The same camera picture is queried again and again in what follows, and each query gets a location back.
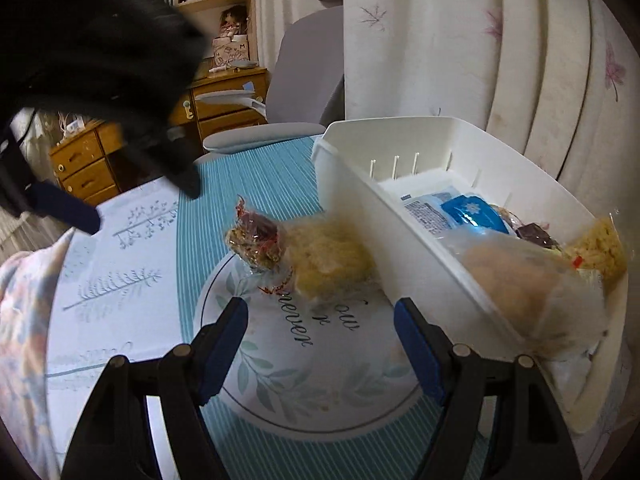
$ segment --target wooden drawer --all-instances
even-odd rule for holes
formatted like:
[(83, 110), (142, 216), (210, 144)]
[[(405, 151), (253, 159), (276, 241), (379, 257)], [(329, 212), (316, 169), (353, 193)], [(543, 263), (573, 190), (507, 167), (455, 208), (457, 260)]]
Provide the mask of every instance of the wooden drawer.
[(56, 176), (64, 180), (101, 157), (100, 142), (92, 130), (53, 153), (51, 161)]
[(198, 125), (200, 127), (200, 139), (204, 140), (212, 134), (224, 132), (225, 130), (234, 130), (236, 128), (244, 128), (245, 126), (256, 126), (257, 124), (266, 123), (266, 119), (258, 112), (245, 110), (244, 112), (235, 112), (207, 121), (201, 121)]
[(85, 198), (84, 201), (95, 207), (98, 204), (101, 204), (102, 202), (106, 202), (108, 199), (113, 198), (114, 196), (118, 196), (119, 194), (120, 192), (118, 191), (118, 188), (114, 185), (92, 194), (90, 197)]
[(62, 187), (67, 192), (83, 200), (114, 184), (111, 170), (105, 158), (62, 181)]
[(175, 105), (174, 111), (169, 116), (171, 126), (191, 123), (196, 120), (196, 110), (193, 107), (191, 94), (183, 95)]
[(96, 132), (102, 145), (105, 155), (117, 152), (123, 145), (120, 125), (116, 123), (106, 123), (98, 126)]
[[(221, 90), (243, 90), (242, 85), (252, 82), (255, 88), (254, 99), (267, 97), (267, 79), (266, 74), (249, 75), (243, 77), (235, 77), (233, 79), (226, 79), (217, 83), (211, 83), (209, 85), (199, 86), (193, 89), (193, 98), (195, 99), (200, 94), (206, 94), (208, 92), (220, 92)], [(223, 114), (235, 112), (237, 110), (246, 110), (244, 106), (238, 105), (207, 105), (203, 102), (196, 101), (196, 113), (198, 120), (209, 119), (210, 117), (218, 117)]]

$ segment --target white plastic bin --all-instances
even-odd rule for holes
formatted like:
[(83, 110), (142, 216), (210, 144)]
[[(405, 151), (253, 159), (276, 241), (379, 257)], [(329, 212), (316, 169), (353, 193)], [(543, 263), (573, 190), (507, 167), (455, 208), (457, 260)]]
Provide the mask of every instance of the white plastic bin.
[[(523, 351), (518, 336), (466, 269), (405, 210), (401, 196), (453, 185), (463, 194), (472, 192), (508, 208), (524, 223), (549, 222), (549, 234), (560, 243), (583, 234), (594, 220), (531, 161), (459, 119), (333, 123), (316, 140), (312, 159), (322, 208), (359, 230), (389, 300), (410, 296), (452, 341), (487, 358), (512, 360)], [(575, 433), (595, 423), (606, 400), (622, 341), (627, 281), (625, 276), (607, 298), (608, 334), (582, 393), (563, 413)]]

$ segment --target pink flower print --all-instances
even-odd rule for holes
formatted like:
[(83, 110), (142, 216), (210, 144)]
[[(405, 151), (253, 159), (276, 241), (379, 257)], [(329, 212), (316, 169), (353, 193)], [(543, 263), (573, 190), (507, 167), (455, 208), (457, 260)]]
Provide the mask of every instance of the pink flower print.
[(487, 27), (484, 33), (493, 36), (498, 41), (502, 41), (502, 9), (487, 10), (486, 15), (491, 21), (491, 27)]
[(616, 63), (616, 56), (613, 53), (613, 47), (609, 41), (607, 41), (607, 63), (605, 65), (605, 71), (604, 85), (607, 89), (613, 85), (613, 89), (616, 91), (616, 102), (618, 102), (618, 88), (616, 87), (616, 83), (619, 85), (625, 83), (626, 68)]

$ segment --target gray chair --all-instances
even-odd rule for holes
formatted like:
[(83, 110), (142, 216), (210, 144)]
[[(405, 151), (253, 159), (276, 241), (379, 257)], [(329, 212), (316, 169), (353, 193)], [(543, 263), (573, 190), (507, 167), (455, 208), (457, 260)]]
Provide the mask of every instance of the gray chair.
[(293, 23), (286, 31), (264, 104), (251, 91), (201, 94), (208, 104), (240, 104), (268, 124), (236, 128), (204, 139), (213, 153), (237, 153), (286, 139), (315, 136), (344, 118), (342, 0), (320, 0), (330, 8)]

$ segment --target white snowflake logo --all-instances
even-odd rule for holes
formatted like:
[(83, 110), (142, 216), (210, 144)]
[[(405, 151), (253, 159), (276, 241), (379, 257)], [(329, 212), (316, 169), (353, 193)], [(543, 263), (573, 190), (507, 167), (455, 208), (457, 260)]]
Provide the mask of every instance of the white snowflake logo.
[(465, 210), (471, 215), (477, 215), (480, 212), (480, 206), (478, 204), (467, 204)]

